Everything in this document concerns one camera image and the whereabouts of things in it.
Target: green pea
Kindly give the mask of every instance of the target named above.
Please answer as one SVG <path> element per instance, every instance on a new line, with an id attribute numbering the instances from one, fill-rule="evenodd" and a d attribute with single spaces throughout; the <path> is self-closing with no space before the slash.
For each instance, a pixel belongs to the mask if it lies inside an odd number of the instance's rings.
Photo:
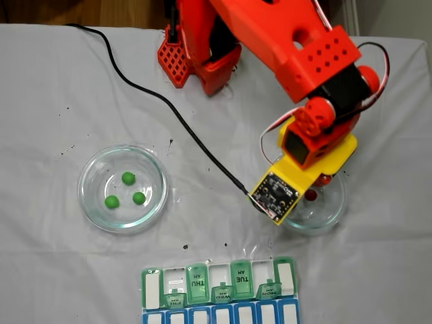
<path id="1" fill-rule="evenodd" d="M 142 192 L 135 192 L 132 196 L 132 200 L 137 205 L 142 205 L 144 204 L 144 201 L 146 201 L 146 196 Z"/>
<path id="2" fill-rule="evenodd" d="M 124 184 L 131 186 L 132 184 L 135 183 L 135 175 L 127 171 L 123 173 L 123 175 L 121 176 L 121 180 L 123 181 Z"/>
<path id="3" fill-rule="evenodd" d="M 114 195 L 108 196 L 105 198 L 105 206 L 107 206 L 109 209 L 117 208 L 120 206 L 119 199 Z"/>

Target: petri dish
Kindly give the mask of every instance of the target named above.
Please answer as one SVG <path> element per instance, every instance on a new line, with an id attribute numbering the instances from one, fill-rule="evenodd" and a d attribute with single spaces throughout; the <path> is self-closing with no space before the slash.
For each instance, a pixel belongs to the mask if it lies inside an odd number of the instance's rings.
<path id="1" fill-rule="evenodd" d="M 123 183 L 125 171 L 135 182 Z M 142 192 L 146 200 L 137 205 L 132 197 Z M 115 195 L 116 209 L 105 206 L 105 198 Z M 142 230 L 162 213 L 168 197 L 164 167 L 151 150 L 136 145 L 116 145 L 95 154 L 84 166 L 78 180 L 78 200 L 88 219 L 108 232 L 130 233 Z"/>
<path id="2" fill-rule="evenodd" d="M 336 174 L 323 187 L 310 187 L 314 200 L 303 196 L 295 209 L 284 219 L 283 225 L 295 232 L 315 236 L 327 233 L 345 213 L 348 187 L 342 175 Z"/>

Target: white table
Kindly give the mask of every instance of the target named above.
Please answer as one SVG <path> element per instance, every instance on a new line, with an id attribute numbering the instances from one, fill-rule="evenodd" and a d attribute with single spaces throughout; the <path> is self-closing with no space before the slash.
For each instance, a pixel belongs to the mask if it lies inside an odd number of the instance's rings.
<path id="1" fill-rule="evenodd" d="M 293 107 L 272 73 L 244 50 L 229 86 L 209 99 L 195 77 L 183 89 L 170 84 L 155 55 L 161 31 L 103 32 L 124 74 L 172 100 L 252 189 L 266 168 L 259 134 Z M 168 107 L 124 84 L 98 36 L 3 25 L 0 40 L 2 323 L 139 323 L 145 267 L 281 254 L 298 261 L 304 324 L 431 322 L 432 98 L 425 43 L 375 39 L 389 50 L 391 78 L 354 131 L 359 147 L 344 167 L 348 212 L 334 232 L 305 238 L 255 211 Z M 370 50 L 364 61 L 379 67 L 381 54 Z M 274 140 L 275 134 L 265 143 L 272 156 Z M 155 150 L 171 192 L 154 227 L 118 236 L 83 216 L 76 182 L 92 154 L 131 142 Z"/>

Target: glass dish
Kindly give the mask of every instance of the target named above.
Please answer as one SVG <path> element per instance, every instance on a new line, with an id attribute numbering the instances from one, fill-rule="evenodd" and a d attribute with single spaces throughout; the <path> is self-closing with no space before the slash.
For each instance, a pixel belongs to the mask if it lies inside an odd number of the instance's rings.
<path id="1" fill-rule="evenodd" d="M 122 182 L 125 171 L 135 175 L 128 186 Z M 135 192 L 146 200 L 137 205 Z M 108 209 L 105 198 L 116 195 L 120 206 Z M 85 165 L 78 180 L 78 200 L 88 219 L 108 232 L 141 230 L 160 216 L 168 197 L 168 183 L 161 162 L 146 148 L 117 145 L 105 148 Z"/>

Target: black cable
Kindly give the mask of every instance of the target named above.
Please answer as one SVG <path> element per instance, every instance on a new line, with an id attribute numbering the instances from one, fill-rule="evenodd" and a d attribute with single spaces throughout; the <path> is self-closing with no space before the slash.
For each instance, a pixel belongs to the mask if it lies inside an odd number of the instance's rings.
<path id="1" fill-rule="evenodd" d="M 223 165 L 222 163 L 220 163 L 216 157 L 208 150 L 208 148 L 203 144 L 203 142 L 201 142 L 201 140 L 199 139 L 199 137 L 194 133 L 194 131 L 189 127 L 188 123 L 186 123 L 186 121 L 183 119 L 182 115 L 180 115 L 180 113 L 178 112 L 177 108 L 171 103 L 171 101 L 169 101 L 167 98 L 165 98 L 162 94 L 159 94 L 155 91 L 149 90 L 147 88 L 143 88 L 142 86 L 139 86 L 135 83 L 133 83 L 132 81 L 130 81 L 129 79 L 127 79 L 122 71 L 120 71 L 120 69 L 117 67 L 117 64 L 114 60 L 114 56 L 113 56 L 113 52 L 111 50 L 111 45 L 109 44 L 108 38 L 100 31 L 92 29 L 92 28 L 87 28 L 84 26 L 81 26 L 79 24 L 66 24 L 66 26 L 71 26 L 71 27 L 76 27 L 82 30 L 85 30 L 87 32 L 92 32 L 95 34 L 98 34 L 100 37 L 103 38 L 103 40 L 105 41 L 105 44 L 107 45 L 107 50 L 108 50 L 108 54 L 109 54 L 109 59 L 111 60 L 111 64 L 114 67 L 114 70 L 117 72 L 117 74 L 119 75 L 120 78 L 122 78 L 122 80 L 124 82 L 126 82 L 127 84 L 129 84 L 130 86 L 134 87 L 135 89 L 141 90 L 142 92 L 148 93 L 149 95 L 152 95 L 158 99 L 161 99 L 164 103 L 166 103 L 168 105 L 168 107 L 173 111 L 174 115 L 178 118 L 178 120 L 180 121 L 180 123 L 183 125 L 183 127 L 186 129 L 186 131 L 189 133 L 189 135 L 191 135 L 191 137 L 195 140 L 195 142 L 197 143 L 197 145 L 201 148 L 201 150 L 205 153 L 206 156 L 209 157 L 209 159 L 216 164 L 216 166 L 236 185 L 237 188 L 239 188 L 241 191 L 243 191 L 244 194 L 248 194 L 249 192 L 247 191 L 247 189 L 244 187 L 244 185 L 236 178 L 234 177 L 231 172 L 229 172 Z"/>
<path id="2" fill-rule="evenodd" d="M 7 9 L 6 9 L 6 4 L 5 4 L 5 0 L 0 0 L 1 1 L 1 6 L 3 8 L 3 12 L 5 13 L 5 21 L 6 24 L 9 23 L 9 15 L 7 14 Z"/>

